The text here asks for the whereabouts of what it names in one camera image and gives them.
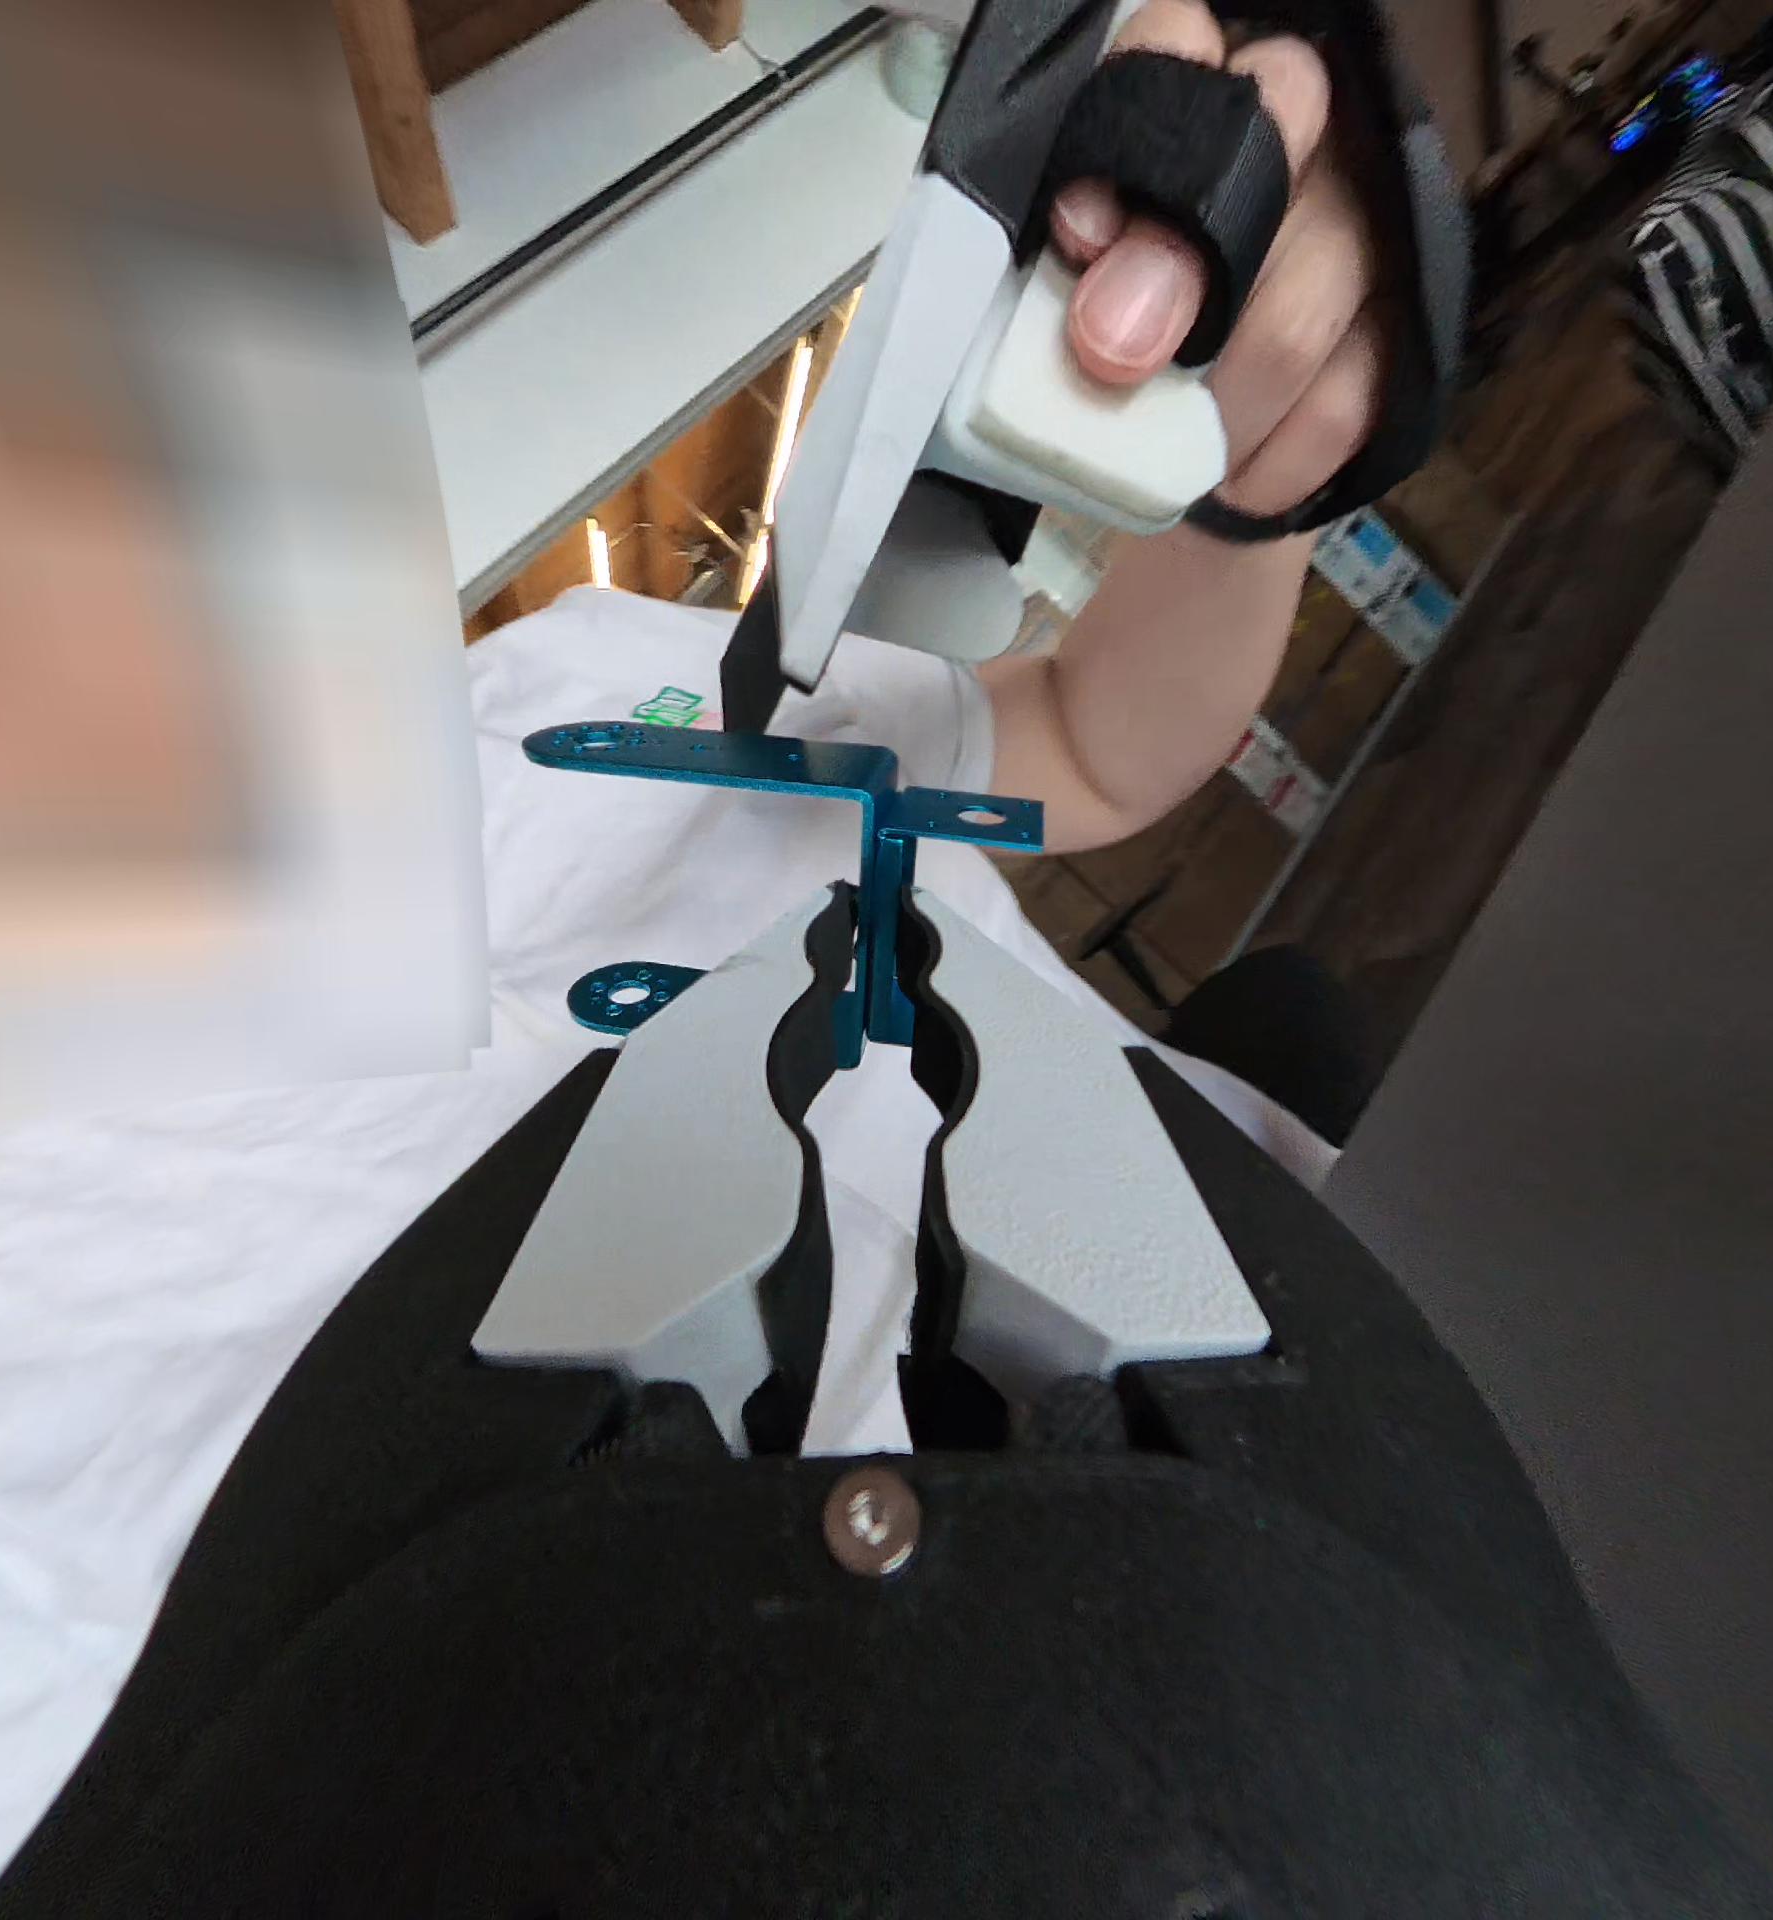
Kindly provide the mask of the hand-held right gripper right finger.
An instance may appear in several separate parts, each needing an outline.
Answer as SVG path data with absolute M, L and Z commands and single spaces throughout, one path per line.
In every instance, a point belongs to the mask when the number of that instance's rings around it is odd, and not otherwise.
M 1266 1352 L 1127 1053 L 930 888 L 903 894 L 896 968 L 935 1118 L 899 1357 L 913 1446 L 996 1450 L 1066 1381 Z

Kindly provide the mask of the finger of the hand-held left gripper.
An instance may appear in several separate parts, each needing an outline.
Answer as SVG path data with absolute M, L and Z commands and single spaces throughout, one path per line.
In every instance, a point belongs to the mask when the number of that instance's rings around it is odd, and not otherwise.
M 938 661 L 996 661 L 1018 641 L 1023 590 L 1002 545 L 1002 496 L 915 477 L 869 566 L 844 636 Z
M 730 733 L 767 732 L 784 691 L 823 681 L 1009 263 L 991 215 L 947 181 L 913 183 L 802 421 L 763 585 L 722 661 Z

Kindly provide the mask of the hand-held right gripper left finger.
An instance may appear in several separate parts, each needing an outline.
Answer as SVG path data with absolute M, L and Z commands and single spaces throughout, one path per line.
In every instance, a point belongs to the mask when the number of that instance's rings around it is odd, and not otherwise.
M 816 888 L 610 1058 L 474 1355 L 694 1390 L 731 1453 L 797 1453 L 831 1248 L 808 1115 L 840 1067 L 850 887 Z

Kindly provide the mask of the blue metal bracket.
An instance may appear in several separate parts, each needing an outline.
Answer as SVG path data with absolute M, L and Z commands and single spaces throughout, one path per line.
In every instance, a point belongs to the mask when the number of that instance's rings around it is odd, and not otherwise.
M 528 735 L 538 766 L 634 780 L 684 780 L 861 807 L 861 879 L 850 984 L 833 1006 L 836 1062 L 869 1045 L 910 1046 L 915 1010 L 899 984 L 899 911 L 921 841 L 1041 853 L 1043 806 L 977 791 L 900 787 L 899 759 L 866 744 L 578 721 Z

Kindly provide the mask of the person's left hand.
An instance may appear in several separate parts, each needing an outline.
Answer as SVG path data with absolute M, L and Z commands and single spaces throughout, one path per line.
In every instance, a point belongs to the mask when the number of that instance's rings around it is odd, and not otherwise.
M 1224 24 L 1207 5 L 1130 13 L 1113 53 L 1154 51 L 1257 82 L 1282 138 L 1292 198 L 1224 350 L 1209 369 L 1228 446 L 1213 496 L 1230 514 L 1275 520 L 1304 505 L 1363 451 L 1389 348 L 1370 215 L 1352 185 L 1339 111 L 1318 51 L 1296 37 Z M 1077 272 L 1066 342 L 1092 383 L 1135 389 L 1176 356 L 1209 275 L 1169 230 L 1130 215 L 1099 181 L 1065 186 L 1054 252 Z

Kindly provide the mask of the white t-shirt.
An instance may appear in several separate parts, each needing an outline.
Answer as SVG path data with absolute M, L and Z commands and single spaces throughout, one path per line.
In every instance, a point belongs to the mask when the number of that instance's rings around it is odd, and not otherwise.
M 716 730 L 731 620 L 570 589 L 468 656 L 493 1041 L 468 1071 L 0 1132 L 0 1876 L 110 1714 L 233 1454 L 330 1311 L 595 1045 L 570 980 L 628 952 L 710 967 L 818 880 L 857 809 L 546 772 L 564 721 Z M 871 744 L 982 791 L 975 670 L 866 638 L 777 732 Z M 913 1293 L 920 1122 L 899 1051 L 840 1072 L 836 1248 L 814 1453 L 908 1453 L 889 1335 Z

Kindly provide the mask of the striped garment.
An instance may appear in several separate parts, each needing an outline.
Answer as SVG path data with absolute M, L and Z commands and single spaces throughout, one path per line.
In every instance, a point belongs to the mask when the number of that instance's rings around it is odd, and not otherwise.
M 1773 414 L 1773 80 L 1699 120 L 1627 236 L 1618 293 L 1639 383 L 1738 467 Z

